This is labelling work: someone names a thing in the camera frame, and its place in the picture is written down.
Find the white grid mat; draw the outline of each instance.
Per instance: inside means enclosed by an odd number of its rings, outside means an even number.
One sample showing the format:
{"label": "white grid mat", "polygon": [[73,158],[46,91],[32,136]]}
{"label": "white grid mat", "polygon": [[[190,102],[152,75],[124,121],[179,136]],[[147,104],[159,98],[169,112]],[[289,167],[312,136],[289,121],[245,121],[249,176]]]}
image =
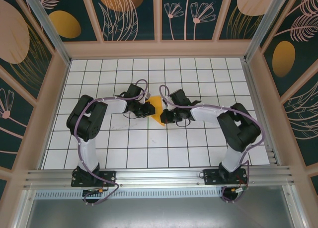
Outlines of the white grid mat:
{"label": "white grid mat", "polygon": [[[149,82],[151,95],[159,95],[159,86],[165,84],[170,92],[182,88],[191,101],[223,106],[240,102],[256,118],[239,58],[74,60],[42,168],[76,167],[77,144],[66,120],[82,95],[118,95],[142,78]],[[100,167],[107,169],[217,166],[226,150],[220,127],[200,121],[185,128],[163,127],[153,118],[113,114],[104,118],[96,137]],[[252,165],[269,164],[264,145],[252,149],[246,159]]]}

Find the yellow block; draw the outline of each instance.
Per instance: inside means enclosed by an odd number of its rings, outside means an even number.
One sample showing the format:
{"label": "yellow block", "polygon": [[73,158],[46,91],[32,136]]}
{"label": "yellow block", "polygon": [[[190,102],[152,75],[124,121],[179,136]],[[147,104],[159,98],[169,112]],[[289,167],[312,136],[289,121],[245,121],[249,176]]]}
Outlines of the yellow block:
{"label": "yellow block", "polygon": [[151,117],[153,117],[159,124],[164,126],[164,123],[162,123],[160,119],[160,115],[163,112],[161,96],[151,96],[147,101],[149,101],[150,104],[153,105],[156,109],[156,113],[154,115],[151,115]]}

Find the black mounting plate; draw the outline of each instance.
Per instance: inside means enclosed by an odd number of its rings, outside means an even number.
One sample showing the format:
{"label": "black mounting plate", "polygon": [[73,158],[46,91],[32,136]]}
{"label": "black mounting plate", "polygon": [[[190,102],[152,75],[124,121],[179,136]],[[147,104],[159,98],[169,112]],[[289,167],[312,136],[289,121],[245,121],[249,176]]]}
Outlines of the black mounting plate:
{"label": "black mounting plate", "polygon": [[246,170],[244,168],[239,168],[235,171],[231,177],[229,177],[228,181],[223,181],[219,176],[219,169],[204,169],[203,177],[205,185],[239,185],[239,180],[237,176],[244,182],[247,183],[247,175]]}
{"label": "black mounting plate", "polygon": [[[101,180],[97,180],[96,182],[87,181],[84,180],[81,182],[81,179],[79,179],[81,176],[79,171],[73,172],[71,187],[114,187],[115,185],[110,183],[104,183]],[[116,172],[115,171],[99,171],[99,177],[104,178],[105,180],[115,182],[116,181]]]}

